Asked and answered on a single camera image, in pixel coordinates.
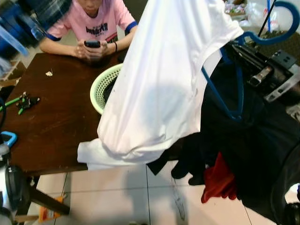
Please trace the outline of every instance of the wristband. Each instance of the wristband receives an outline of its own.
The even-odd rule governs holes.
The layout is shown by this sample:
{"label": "wristband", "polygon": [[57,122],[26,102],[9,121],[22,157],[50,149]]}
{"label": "wristband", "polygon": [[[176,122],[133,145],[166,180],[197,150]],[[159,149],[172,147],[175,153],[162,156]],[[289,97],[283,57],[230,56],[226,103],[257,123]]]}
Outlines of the wristband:
{"label": "wristband", "polygon": [[114,44],[116,45],[116,50],[115,50],[115,53],[118,51],[118,45],[116,42],[114,42]]}

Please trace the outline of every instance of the laundry basket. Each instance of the laundry basket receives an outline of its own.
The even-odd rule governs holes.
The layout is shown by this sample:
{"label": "laundry basket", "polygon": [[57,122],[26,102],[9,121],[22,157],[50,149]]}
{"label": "laundry basket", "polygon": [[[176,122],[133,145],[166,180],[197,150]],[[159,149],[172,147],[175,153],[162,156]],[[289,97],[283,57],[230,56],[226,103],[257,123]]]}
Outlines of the laundry basket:
{"label": "laundry basket", "polygon": [[103,98],[103,92],[105,88],[110,84],[110,82],[119,75],[122,68],[122,63],[108,68],[106,71],[102,72],[92,84],[90,88],[90,101],[93,107],[98,113],[102,115],[105,101]]}

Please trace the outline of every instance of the white shirt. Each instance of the white shirt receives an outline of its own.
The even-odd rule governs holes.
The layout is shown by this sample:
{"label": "white shirt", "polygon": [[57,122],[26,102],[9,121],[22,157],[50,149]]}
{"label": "white shirt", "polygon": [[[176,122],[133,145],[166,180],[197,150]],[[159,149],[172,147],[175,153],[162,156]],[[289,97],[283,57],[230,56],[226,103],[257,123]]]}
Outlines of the white shirt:
{"label": "white shirt", "polygon": [[243,31],[222,0],[149,0],[105,106],[98,139],[78,148],[89,169],[147,163],[200,131],[205,68]]}

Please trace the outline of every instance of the hand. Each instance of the hand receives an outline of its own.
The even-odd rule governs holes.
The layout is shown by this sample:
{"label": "hand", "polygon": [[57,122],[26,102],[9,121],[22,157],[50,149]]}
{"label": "hand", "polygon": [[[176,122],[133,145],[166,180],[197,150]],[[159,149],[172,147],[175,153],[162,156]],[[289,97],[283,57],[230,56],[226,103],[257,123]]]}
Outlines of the hand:
{"label": "hand", "polygon": [[100,60],[115,51],[115,44],[108,44],[106,41],[100,41],[99,48],[89,48],[85,45],[83,47],[87,58],[90,60]]}
{"label": "hand", "polygon": [[73,47],[72,56],[77,57],[79,59],[86,59],[86,51],[84,49],[84,40],[78,42],[77,46]]}

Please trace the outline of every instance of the smartphone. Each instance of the smartphone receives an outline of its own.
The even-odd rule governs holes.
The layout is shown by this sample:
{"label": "smartphone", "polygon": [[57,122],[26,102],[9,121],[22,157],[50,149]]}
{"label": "smartphone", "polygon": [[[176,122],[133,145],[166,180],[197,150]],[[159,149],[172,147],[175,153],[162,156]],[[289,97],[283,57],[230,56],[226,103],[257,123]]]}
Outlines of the smartphone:
{"label": "smartphone", "polygon": [[100,48],[100,41],[84,41],[84,45],[89,48]]}

